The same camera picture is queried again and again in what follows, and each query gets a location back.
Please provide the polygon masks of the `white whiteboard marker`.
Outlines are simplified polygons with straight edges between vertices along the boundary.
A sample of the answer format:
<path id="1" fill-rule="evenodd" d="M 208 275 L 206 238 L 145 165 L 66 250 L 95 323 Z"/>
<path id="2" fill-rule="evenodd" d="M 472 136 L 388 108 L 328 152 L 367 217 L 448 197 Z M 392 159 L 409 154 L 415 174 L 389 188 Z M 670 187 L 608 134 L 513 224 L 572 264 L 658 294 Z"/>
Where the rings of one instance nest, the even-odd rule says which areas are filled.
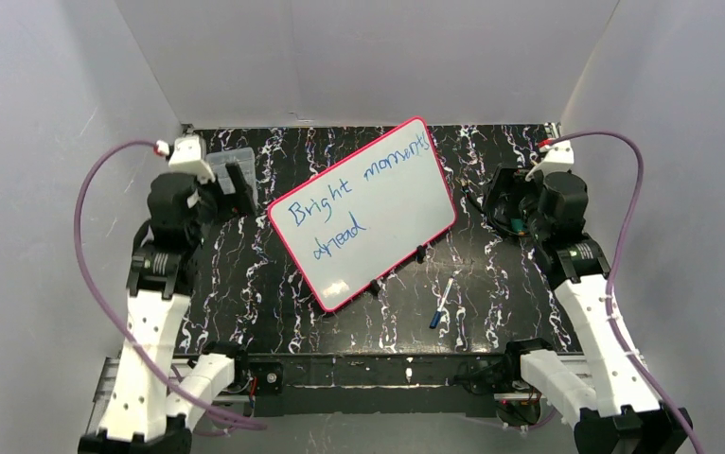
<path id="1" fill-rule="evenodd" d="M 443 312 L 446 302 L 449 299 L 449 295 L 451 293 L 451 289 L 454 284 L 454 281 L 455 281 L 456 277 L 459 275 L 459 273 L 460 273 L 460 270 L 454 271 L 451 274 L 450 278 L 448 279 L 446 286 L 444 287 L 443 293 L 441 294 L 441 298 L 439 300 L 438 306 L 437 306 L 437 310 L 436 310 L 437 313 Z"/>

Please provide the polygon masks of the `pink framed whiteboard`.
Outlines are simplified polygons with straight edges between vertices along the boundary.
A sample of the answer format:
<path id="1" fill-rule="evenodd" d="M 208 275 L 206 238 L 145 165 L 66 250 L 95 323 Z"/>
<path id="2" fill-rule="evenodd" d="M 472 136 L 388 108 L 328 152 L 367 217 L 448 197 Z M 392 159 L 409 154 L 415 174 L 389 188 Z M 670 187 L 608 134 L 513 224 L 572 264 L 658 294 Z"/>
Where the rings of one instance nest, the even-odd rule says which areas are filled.
<path id="1" fill-rule="evenodd" d="M 334 312 L 457 219 L 429 127 L 414 117 L 273 201 L 267 217 Z"/>

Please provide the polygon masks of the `blue marker cap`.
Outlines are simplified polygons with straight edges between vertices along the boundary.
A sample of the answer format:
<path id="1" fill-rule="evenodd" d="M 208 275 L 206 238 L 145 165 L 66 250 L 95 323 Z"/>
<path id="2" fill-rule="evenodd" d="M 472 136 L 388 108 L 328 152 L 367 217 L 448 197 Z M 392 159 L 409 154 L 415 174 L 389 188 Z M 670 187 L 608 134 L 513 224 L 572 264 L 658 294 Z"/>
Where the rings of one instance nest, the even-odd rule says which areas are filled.
<path id="1" fill-rule="evenodd" d="M 433 317 L 432 317 L 430 323 L 429 323 L 429 328 L 430 329 L 436 329 L 437 326 L 440 324 L 443 316 L 444 316 L 444 311 L 443 310 L 436 310 L 435 313 L 433 314 Z"/>

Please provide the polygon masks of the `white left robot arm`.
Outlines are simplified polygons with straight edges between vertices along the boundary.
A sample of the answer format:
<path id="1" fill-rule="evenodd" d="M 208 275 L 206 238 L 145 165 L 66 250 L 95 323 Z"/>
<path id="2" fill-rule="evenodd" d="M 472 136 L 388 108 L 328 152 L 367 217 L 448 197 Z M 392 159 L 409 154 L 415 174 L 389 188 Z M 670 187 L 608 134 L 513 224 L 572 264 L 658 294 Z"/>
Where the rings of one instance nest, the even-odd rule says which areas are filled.
<path id="1" fill-rule="evenodd" d="M 106 408 L 80 437 L 81 453 L 187 453 L 203 419 L 216 424 L 219 436 L 264 429 L 252 416 L 215 404 L 221 393 L 250 384 L 237 343 L 208 343 L 185 375 L 176 375 L 174 365 L 206 237 L 256 211 L 255 171 L 237 163 L 174 168 L 152 181 L 147 206 L 131 248 L 125 316 L 106 301 L 85 259 L 78 261 L 86 286 L 124 338 Z"/>

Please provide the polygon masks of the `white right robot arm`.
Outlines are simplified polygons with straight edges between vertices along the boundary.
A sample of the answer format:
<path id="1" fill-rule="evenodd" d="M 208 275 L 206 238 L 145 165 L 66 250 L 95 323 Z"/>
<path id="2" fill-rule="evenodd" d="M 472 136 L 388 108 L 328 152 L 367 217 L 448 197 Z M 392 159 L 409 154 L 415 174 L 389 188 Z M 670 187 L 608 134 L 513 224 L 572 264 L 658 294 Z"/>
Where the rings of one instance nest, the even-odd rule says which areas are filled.
<path id="1" fill-rule="evenodd" d="M 645 380 L 617 304 L 607 289 L 610 265 L 584 230 L 586 183 L 571 171 L 498 166 L 484 211 L 520 222 L 536 262 L 568 315 L 590 381 L 542 339 L 514 340 L 505 353 L 511 376 L 547 398 L 574 433 L 580 453 L 675 453 L 692 422 L 669 409 Z"/>

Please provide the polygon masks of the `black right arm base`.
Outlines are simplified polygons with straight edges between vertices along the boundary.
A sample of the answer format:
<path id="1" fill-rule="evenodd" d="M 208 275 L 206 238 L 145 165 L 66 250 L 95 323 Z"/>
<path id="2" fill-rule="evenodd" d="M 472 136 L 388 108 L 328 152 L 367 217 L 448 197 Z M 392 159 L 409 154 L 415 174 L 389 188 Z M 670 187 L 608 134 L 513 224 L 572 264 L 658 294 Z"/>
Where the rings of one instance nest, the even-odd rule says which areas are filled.
<path id="1" fill-rule="evenodd" d="M 496 417 L 507 428 L 521 431 L 541 428 L 557 414 L 554 408 L 543 408 L 542 392 L 520 378 L 511 356 L 467 361 L 458 367 L 449 384 L 475 396 L 492 397 Z"/>

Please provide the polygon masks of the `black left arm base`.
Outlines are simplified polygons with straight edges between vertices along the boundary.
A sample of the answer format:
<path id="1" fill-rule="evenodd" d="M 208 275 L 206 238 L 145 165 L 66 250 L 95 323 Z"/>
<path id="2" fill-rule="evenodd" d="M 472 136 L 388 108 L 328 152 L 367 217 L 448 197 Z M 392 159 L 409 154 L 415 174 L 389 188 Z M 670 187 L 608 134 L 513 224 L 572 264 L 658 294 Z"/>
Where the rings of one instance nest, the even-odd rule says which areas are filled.
<path id="1" fill-rule="evenodd" d="M 233 379 L 221 394 L 279 395 L 284 391 L 284 365 L 273 357 L 250 354 L 245 345 L 230 340 L 209 341 L 202 355 L 220 355 L 233 360 L 229 370 Z"/>

